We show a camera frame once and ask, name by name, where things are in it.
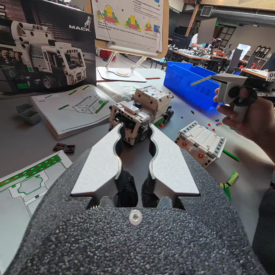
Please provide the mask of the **sticker sheet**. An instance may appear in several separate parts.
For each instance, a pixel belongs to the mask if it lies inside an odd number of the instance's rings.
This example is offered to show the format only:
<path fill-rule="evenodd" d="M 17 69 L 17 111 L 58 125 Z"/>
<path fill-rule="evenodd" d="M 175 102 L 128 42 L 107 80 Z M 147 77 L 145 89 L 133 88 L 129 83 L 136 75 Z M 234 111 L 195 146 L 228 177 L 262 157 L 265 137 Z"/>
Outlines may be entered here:
<path fill-rule="evenodd" d="M 0 270 L 4 274 L 29 221 L 52 184 L 72 162 L 59 151 L 0 180 Z"/>

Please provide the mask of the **person's right hand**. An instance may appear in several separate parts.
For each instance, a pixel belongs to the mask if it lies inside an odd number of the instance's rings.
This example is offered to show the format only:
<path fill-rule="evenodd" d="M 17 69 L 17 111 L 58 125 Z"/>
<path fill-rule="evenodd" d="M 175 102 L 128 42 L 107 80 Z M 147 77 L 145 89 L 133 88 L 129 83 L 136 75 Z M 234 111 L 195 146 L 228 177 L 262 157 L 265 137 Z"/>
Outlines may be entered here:
<path fill-rule="evenodd" d="M 235 129 L 235 132 L 254 142 L 262 136 L 275 136 L 274 108 L 271 101 L 258 97 L 249 106 L 242 123 L 236 121 L 237 113 L 233 111 L 234 104 L 220 105 L 218 112 L 225 115 L 222 122 Z"/>

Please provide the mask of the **long cluttered work table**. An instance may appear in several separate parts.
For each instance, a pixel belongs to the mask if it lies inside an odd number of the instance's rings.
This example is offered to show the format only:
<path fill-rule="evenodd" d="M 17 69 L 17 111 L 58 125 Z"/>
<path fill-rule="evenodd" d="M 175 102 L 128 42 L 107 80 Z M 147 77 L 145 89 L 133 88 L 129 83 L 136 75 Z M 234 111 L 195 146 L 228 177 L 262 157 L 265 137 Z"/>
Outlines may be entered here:
<path fill-rule="evenodd" d="M 180 57 L 186 63 L 190 63 L 193 67 L 202 65 L 204 68 L 220 73 L 226 71 L 233 58 L 223 55 L 207 54 L 199 50 L 173 50 L 175 57 Z"/>

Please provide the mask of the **wooden background desk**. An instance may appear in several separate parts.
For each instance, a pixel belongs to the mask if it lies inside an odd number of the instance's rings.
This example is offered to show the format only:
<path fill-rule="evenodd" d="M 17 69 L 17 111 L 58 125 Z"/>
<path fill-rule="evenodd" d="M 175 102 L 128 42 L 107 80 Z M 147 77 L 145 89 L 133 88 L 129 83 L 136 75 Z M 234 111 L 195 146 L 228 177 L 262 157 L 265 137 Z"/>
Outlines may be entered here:
<path fill-rule="evenodd" d="M 258 70 L 258 69 L 249 69 L 249 68 L 242 68 L 241 71 L 243 73 L 249 74 L 253 77 L 263 78 L 266 79 L 268 71 L 266 70 Z"/>

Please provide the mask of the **small grey tray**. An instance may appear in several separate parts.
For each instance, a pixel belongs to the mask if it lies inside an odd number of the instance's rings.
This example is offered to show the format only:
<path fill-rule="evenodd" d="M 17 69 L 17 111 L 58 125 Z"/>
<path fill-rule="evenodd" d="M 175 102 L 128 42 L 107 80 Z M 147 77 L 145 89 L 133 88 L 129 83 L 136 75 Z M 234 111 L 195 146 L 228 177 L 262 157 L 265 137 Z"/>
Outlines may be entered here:
<path fill-rule="evenodd" d="M 41 121 L 39 112 L 29 109 L 19 114 L 20 119 L 28 125 L 36 125 Z"/>
<path fill-rule="evenodd" d="M 35 111 L 35 107 L 26 103 L 26 104 L 22 104 L 22 105 L 19 105 L 19 106 L 16 106 L 16 110 L 18 112 L 18 114 L 21 114 L 23 112 L 26 112 L 28 110 L 33 110 Z"/>

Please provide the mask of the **white lego container body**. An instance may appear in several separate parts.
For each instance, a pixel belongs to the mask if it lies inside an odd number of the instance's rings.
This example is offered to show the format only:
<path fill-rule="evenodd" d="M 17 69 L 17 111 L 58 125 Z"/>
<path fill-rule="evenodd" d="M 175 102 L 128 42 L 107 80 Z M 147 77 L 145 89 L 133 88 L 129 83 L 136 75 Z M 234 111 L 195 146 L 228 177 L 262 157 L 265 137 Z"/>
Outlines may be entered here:
<path fill-rule="evenodd" d="M 185 149 L 203 168 L 218 160 L 227 139 L 193 121 L 178 132 L 175 143 Z"/>

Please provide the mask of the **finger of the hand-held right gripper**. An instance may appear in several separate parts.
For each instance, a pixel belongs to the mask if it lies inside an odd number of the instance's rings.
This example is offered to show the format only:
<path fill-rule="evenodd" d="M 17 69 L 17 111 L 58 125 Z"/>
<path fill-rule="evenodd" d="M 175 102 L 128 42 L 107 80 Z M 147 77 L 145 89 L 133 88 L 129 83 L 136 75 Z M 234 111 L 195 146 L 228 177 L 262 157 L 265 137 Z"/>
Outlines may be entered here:
<path fill-rule="evenodd" d="M 217 81 L 219 83 L 228 84 L 244 84 L 247 80 L 247 77 L 212 77 L 212 80 Z"/>
<path fill-rule="evenodd" d="M 229 74 L 229 73 L 221 73 L 221 74 L 213 75 L 212 78 L 247 78 L 247 77 L 235 75 L 235 74 Z"/>

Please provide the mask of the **white instruction sheet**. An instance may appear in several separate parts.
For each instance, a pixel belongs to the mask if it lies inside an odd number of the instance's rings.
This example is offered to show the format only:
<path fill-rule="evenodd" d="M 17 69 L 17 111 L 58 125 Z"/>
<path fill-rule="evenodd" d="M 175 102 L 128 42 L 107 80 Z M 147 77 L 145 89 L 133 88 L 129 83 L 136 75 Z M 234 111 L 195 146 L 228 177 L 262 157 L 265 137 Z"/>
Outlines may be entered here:
<path fill-rule="evenodd" d="M 163 52 L 162 0 L 95 0 L 92 2 L 97 40 L 110 49 L 157 56 Z"/>

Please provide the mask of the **group of small coloured studs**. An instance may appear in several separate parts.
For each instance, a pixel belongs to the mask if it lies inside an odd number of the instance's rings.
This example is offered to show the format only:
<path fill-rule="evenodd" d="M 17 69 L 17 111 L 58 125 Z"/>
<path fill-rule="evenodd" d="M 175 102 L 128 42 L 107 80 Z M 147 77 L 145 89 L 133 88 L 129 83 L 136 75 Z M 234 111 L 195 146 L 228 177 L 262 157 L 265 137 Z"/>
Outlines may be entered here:
<path fill-rule="evenodd" d="M 217 109 L 202 111 L 199 123 L 201 126 L 215 132 L 222 125 L 222 118 L 223 115 Z"/>

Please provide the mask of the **green sticker scrap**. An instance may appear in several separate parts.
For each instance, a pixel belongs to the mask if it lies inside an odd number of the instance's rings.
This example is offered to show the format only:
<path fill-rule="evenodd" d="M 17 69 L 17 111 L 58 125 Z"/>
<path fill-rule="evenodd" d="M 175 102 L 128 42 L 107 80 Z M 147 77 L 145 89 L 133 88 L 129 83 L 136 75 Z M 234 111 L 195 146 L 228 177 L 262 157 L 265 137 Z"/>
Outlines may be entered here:
<path fill-rule="evenodd" d="M 239 174 L 236 171 L 234 171 L 226 184 L 228 184 L 229 186 L 232 186 L 232 184 L 238 179 L 238 177 L 239 177 Z"/>

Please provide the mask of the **person's right forearm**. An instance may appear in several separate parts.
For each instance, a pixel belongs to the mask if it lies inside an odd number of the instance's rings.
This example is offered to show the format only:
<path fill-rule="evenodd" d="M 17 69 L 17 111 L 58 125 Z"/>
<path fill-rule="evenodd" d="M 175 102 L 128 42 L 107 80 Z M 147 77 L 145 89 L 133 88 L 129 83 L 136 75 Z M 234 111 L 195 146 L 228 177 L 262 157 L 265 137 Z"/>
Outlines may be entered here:
<path fill-rule="evenodd" d="M 270 160 L 275 163 L 275 137 L 262 136 L 256 138 L 254 142 L 266 153 Z"/>

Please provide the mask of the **grey ventilation duct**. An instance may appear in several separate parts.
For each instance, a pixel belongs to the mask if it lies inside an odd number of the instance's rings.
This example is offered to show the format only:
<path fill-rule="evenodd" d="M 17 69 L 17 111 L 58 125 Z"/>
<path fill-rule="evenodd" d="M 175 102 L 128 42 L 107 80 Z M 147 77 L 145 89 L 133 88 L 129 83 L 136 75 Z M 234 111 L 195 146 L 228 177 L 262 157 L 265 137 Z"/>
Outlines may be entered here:
<path fill-rule="evenodd" d="M 243 9 L 243 8 L 229 8 L 229 7 L 214 7 L 211 11 L 211 15 L 238 18 L 238 19 L 250 19 L 252 21 L 274 21 L 275 12 L 257 9 Z"/>

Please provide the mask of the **blue plastic bin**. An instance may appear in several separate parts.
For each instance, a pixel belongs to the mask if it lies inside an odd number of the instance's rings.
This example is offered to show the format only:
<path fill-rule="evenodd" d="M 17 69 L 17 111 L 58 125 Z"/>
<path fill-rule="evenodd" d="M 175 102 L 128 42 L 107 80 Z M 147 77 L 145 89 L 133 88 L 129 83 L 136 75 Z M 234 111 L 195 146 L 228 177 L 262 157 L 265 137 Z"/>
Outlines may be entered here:
<path fill-rule="evenodd" d="M 194 67 L 191 63 L 169 61 L 163 85 L 201 109 L 210 111 L 218 105 L 224 105 L 213 101 L 219 83 L 208 79 L 193 86 L 191 84 L 216 74 L 200 66 Z"/>

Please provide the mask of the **green LEGO pieces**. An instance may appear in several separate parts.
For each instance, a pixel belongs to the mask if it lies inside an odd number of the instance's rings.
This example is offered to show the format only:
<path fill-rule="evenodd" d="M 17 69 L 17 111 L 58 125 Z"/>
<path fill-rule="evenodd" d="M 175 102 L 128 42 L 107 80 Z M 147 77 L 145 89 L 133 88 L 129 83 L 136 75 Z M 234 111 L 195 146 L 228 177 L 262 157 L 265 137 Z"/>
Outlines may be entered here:
<path fill-rule="evenodd" d="M 225 194 L 227 195 L 229 201 L 232 202 L 231 194 L 230 194 L 230 190 L 229 190 L 229 185 L 228 184 L 224 184 L 224 183 L 219 183 L 219 185 L 223 189 L 223 191 L 225 192 Z"/>

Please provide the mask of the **white green lego truck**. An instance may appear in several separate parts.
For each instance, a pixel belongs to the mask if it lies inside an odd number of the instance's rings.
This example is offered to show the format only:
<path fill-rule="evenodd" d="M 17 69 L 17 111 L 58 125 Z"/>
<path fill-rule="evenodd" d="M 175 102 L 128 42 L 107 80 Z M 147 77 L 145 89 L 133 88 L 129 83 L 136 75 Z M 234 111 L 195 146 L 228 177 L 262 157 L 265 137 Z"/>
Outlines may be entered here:
<path fill-rule="evenodd" d="M 121 101 L 110 106 L 109 131 L 118 124 L 125 125 L 125 142 L 133 146 L 148 137 L 149 126 L 163 128 L 174 111 L 171 110 L 170 93 L 153 86 L 137 88 L 132 94 L 132 100 Z"/>

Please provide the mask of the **black office chair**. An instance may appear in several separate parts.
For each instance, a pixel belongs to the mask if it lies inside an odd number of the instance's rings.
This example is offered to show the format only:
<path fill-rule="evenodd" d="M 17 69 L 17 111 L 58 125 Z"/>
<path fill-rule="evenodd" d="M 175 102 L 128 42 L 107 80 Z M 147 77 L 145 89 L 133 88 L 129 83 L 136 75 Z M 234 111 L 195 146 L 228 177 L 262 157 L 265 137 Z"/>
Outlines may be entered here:
<path fill-rule="evenodd" d="M 232 51 L 232 54 L 231 54 L 232 58 L 231 58 L 229 67 L 226 70 L 226 73 L 228 73 L 228 74 L 233 74 L 234 73 L 235 68 L 237 67 L 237 65 L 239 63 L 242 52 L 243 52 L 243 50 L 238 49 L 238 48 L 235 48 L 235 50 Z"/>

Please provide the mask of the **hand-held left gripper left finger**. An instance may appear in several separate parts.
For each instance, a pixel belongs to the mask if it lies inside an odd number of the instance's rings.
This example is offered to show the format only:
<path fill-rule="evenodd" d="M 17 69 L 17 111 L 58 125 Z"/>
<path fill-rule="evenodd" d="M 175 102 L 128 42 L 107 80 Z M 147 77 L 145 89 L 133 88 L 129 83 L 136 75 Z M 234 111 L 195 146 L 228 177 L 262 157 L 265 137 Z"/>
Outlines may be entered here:
<path fill-rule="evenodd" d="M 122 192 L 125 172 L 120 155 L 124 137 L 125 125 L 119 123 L 91 148 L 71 196 L 93 197 L 99 203 L 105 196 L 113 199 Z"/>

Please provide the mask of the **instruction sign on stand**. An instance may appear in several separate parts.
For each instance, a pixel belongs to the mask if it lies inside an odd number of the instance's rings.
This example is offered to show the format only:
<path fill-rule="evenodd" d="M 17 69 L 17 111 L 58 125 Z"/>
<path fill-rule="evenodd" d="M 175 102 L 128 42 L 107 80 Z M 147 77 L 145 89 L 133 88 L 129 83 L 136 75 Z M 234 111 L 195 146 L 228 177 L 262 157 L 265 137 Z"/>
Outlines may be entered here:
<path fill-rule="evenodd" d="M 146 79 L 140 76 L 139 73 L 135 72 L 135 69 L 148 57 L 160 59 L 166 55 L 168 51 L 168 32 L 169 32 L 168 29 L 169 29 L 169 1 L 165 0 L 164 11 L 163 11 L 163 52 L 157 54 L 157 56 L 149 56 L 145 54 L 132 53 L 129 51 L 118 51 L 118 50 L 110 49 L 108 48 L 106 41 L 95 39 L 96 47 L 103 50 L 112 51 L 105 67 L 97 68 L 101 77 L 107 80 L 146 82 Z M 136 56 L 141 56 L 141 58 L 131 68 L 109 68 L 112 58 L 115 56 L 116 53 L 132 54 Z"/>

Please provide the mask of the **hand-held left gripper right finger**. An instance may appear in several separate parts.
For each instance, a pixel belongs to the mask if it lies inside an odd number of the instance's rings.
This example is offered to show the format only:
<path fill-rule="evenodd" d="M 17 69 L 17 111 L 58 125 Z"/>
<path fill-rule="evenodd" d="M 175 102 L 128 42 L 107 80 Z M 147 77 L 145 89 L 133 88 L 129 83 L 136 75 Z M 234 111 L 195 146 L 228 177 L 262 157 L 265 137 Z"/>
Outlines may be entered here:
<path fill-rule="evenodd" d="M 180 148 L 156 126 L 149 126 L 148 208 L 185 208 L 180 197 L 200 195 Z"/>

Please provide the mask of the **lego instruction booklet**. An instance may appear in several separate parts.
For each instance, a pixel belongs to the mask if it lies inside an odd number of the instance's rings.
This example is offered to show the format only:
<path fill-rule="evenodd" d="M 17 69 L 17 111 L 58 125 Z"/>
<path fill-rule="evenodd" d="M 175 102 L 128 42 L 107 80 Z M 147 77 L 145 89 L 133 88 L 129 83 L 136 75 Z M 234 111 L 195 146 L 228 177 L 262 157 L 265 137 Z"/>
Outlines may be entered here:
<path fill-rule="evenodd" d="M 109 109 L 121 101 L 131 101 L 138 85 L 102 82 L 82 85 L 66 92 L 31 97 L 57 140 L 108 122 Z"/>

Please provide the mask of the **dark lego truck box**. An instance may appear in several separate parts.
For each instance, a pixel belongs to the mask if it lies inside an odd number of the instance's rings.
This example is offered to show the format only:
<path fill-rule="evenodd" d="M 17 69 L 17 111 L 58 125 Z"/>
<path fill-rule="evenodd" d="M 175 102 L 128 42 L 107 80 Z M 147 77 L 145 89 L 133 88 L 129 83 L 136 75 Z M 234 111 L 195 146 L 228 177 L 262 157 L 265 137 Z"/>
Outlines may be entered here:
<path fill-rule="evenodd" d="M 0 4 L 1 100 L 96 85 L 92 14 L 60 1 Z"/>

